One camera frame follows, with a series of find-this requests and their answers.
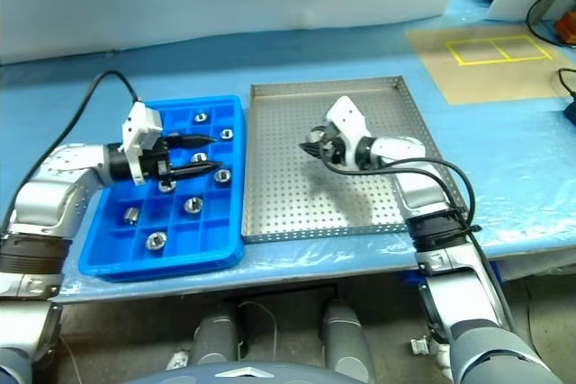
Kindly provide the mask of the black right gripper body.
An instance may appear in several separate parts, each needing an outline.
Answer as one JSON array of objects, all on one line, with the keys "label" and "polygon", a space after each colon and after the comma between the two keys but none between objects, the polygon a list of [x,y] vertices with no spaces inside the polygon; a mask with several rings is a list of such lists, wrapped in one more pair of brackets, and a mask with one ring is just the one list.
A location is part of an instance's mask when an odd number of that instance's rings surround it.
[{"label": "black right gripper body", "polygon": [[326,125],[322,129],[321,141],[324,153],[330,154],[331,164],[326,167],[355,168],[356,162],[350,153],[351,147],[345,141],[343,132],[334,125]]}]

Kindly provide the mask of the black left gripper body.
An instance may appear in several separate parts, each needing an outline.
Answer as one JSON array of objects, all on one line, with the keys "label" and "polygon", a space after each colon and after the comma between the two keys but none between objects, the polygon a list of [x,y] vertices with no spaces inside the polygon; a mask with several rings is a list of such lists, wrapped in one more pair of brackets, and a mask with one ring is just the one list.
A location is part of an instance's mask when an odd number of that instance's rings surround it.
[{"label": "black left gripper body", "polygon": [[161,137],[152,149],[144,150],[141,155],[141,171],[144,179],[174,180],[169,161],[169,150],[173,144],[172,137]]}]

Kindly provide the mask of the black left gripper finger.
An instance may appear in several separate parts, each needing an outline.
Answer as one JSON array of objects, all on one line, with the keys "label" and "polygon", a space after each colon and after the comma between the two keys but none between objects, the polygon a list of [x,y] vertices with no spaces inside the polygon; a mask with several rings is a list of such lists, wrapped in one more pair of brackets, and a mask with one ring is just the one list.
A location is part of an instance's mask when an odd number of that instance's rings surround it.
[{"label": "black left gripper finger", "polygon": [[180,134],[172,132],[166,136],[168,147],[203,147],[215,142],[215,138],[203,134]]},{"label": "black left gripper finger", "polygon": [[190,163],[189,165],[172,167],[170,169],[169,175],[171,178],[191,178],[204,175],[221,168],[222,162],[220,161],[196,161]]}]

